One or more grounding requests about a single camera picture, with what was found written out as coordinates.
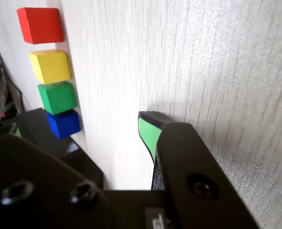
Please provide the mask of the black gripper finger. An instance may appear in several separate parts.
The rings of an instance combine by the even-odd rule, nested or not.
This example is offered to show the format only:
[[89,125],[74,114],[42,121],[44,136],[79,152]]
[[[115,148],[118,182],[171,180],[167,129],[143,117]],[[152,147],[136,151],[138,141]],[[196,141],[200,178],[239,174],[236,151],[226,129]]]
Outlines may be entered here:
[[138,131],[160,172],[175,228],[258,228],[191,124],[140,111]]
[[0,128],[0,229],[110,229],[98,187],[16,134]]

